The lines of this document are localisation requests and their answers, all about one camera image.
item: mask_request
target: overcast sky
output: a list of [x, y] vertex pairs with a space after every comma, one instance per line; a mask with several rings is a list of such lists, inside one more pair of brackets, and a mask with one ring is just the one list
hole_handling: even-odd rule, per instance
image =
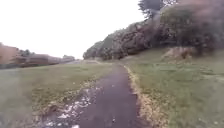
[[0, 42], [82, 58], [95, 42], [143, 20], [138, 0], [0, 0]]

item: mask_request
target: path edge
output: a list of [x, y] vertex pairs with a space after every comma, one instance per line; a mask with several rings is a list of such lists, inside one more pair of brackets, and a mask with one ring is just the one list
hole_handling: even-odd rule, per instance
[[139, 77], [128, 66], [123, 66], [129, 74], [130, 86], [133, 93], [137, 95], [137, 104], [140, 106], [140, 117], [150, 122], [153, 128], [168, 128], [168, 119], [157, 102], [142, 93], [142, 89], [139, 87]]

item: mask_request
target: wet path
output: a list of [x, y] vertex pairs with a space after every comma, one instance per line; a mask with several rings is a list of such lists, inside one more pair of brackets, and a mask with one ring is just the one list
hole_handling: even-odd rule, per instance
[[122, 66], [86, 89], [78, 100], [50, 116], [42, 128], [144, 128], [138, 118], [137, 96]]

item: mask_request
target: grass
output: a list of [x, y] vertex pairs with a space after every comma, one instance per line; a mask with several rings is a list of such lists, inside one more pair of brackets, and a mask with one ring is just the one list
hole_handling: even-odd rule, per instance
[[161, 62], [163, 52], [145, 52], [123, 62], [155, 100], [169, 128], [224, 127], [224, 52], [192, 62]]
[[35, 113], [110, 70], [109, 64], [67, 64], [0, 71], [0, 127], [32, 127]]

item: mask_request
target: foliage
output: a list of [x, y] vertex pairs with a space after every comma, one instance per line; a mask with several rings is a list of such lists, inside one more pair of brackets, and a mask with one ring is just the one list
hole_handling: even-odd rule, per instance
[[148, 18], [153, 18], [164, 6], [173, 5], [177, 0], [140, 0], [139, 7]]
[[204, 5], [168, 6], [153, 19], [108, 35], [88, 49], [84, 59], [120, 59], [147, 49], [174, 46], [192, 46], [198, 55], [213, 53], [216, 48], [224, 47], [222, 13], [222, 8], [210, 9]]

